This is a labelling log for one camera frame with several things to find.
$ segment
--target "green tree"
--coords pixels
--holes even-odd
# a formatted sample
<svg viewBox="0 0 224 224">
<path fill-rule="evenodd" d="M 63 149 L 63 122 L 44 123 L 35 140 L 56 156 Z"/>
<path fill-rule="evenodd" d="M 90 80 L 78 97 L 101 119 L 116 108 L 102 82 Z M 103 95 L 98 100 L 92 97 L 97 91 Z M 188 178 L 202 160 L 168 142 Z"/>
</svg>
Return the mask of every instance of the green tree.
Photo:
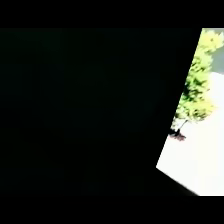
<svg viewBox="0 0 224 224">
<path fill-rule="evenodd" d="M 218 34 L 213 30 L 202 30 L 184 90 L 174 115 L 172 129 L 182 128 L 187 121 L 198 122 L 204 120 L 213 112 L 215 106 L 208 96 L 209 75 L 213 61 L 212 53 L 223 45 L 223 33 Z"/>
</svg>

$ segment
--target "dark surface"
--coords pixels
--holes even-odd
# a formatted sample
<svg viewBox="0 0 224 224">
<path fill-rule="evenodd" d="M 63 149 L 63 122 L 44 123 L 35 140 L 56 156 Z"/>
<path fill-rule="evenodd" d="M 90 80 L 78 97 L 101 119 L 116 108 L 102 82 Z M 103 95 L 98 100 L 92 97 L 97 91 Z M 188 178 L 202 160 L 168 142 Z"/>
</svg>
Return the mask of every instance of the dark surface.
<svg viewBox="0 0 224 224">
<path fill-rule="evenodd" d="M 187 194 L 155 166 L 199 34 L 1 29 L 2 195 Z"/>
</svg>

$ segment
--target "tree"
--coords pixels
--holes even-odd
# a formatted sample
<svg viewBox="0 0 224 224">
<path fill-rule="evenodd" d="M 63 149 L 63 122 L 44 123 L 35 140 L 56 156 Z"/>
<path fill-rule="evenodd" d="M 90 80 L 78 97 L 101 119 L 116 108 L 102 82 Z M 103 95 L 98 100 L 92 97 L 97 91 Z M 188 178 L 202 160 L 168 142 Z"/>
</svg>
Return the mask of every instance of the tree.
<svg viewBox="0 0 224 224">
<path fill-rule="evenodd" d="M 178 134 L 186 122 L 202 121 L 213 112 L 215 106 L 208 96 L 212 53 L 223 45 L 223 33 L 202 30 L 171 126 Z"/>
</svg>

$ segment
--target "white ground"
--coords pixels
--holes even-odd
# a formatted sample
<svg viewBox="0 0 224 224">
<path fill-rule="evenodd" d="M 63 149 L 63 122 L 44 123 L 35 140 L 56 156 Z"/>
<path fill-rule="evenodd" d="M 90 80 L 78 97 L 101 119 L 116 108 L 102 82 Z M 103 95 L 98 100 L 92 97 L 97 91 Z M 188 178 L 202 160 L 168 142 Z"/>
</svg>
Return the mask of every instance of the white ground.
<svg viewBox="0 0 224 224">
<path fill-rule="evenodd" d="M 211 74 L 218 109 L 197 125 L 186 124 L 186 140 L 167 138 L 157 169 L 198 195 L 224 196 L 224 75 Z"/>
</svg>

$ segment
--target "black background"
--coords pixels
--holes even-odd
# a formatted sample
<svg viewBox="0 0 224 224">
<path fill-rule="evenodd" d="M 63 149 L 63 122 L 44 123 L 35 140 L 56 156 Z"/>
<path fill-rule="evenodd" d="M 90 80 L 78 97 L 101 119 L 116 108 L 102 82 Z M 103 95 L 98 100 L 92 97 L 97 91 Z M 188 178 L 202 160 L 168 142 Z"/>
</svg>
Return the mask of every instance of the black background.
<svg viewBox="0 0 224 224">
<path fill-rule="evenodd" d="M 201 29 L 0 29 L 2 195 L 181 195 L 156 170 Z"/>
</svg>

